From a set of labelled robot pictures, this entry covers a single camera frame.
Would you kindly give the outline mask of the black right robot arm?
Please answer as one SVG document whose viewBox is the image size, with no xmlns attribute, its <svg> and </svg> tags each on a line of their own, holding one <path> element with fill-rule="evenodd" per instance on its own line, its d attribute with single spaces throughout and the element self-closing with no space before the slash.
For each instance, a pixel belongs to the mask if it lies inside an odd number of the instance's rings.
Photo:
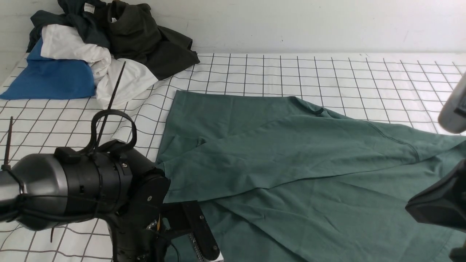
<svg viewBox="0 0 466 262">
<path fill-rule="evenodd" d="M 466 129 L 466 76 L 463 75 L 438 116 L 441 127 L 453 134 Z M 406 211 L 418 222 L 466 230 L 466 162 L 461 160 L 449 174 L 412 197 Z"/>
</svg>

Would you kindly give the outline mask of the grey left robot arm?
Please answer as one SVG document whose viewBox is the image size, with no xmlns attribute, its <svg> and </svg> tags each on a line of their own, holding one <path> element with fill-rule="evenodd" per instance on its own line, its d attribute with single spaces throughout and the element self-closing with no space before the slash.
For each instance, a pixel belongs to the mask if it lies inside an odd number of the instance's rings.
<svg viewBox="0 0 466 262">
<path fill-rule="evenodd" d="M 165 203 L 170 180 L 135 149 L 93 155 L 60 147 L 1 168 L 1 221 L 32 231 L 102 219 L 115 262 L 164 262 L 168 247 L 188 236 L 195 261 L 223 262 L 198 201 Z"/>
</svg>

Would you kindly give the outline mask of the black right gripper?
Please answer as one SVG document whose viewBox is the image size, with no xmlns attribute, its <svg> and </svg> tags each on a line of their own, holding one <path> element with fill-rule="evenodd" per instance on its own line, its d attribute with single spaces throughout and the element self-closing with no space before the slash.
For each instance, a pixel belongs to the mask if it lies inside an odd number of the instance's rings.
<svg viewBox="0 0 466 262">
<path fill-rule="evenodd" d="M 439 125 L 449 133 L 460 134 L 466 130 L 466 75 L 456 85 L 441 112 Z"/>
</svg>

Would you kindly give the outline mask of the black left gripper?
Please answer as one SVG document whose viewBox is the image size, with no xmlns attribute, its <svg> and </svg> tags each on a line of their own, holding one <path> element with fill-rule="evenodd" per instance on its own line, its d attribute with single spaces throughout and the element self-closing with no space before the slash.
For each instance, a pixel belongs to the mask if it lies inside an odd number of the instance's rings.
<svg viewBox="0 0 466 262">
<path fill-rule="evenodd" d="M 173 240 L 187 236 L 197 262 L 223 262 L 198 201 L 164 203 L 170 180 L 133 176 L 126 202 L 107 217 L 115 262 L 164 262 Z"/>
</svg>

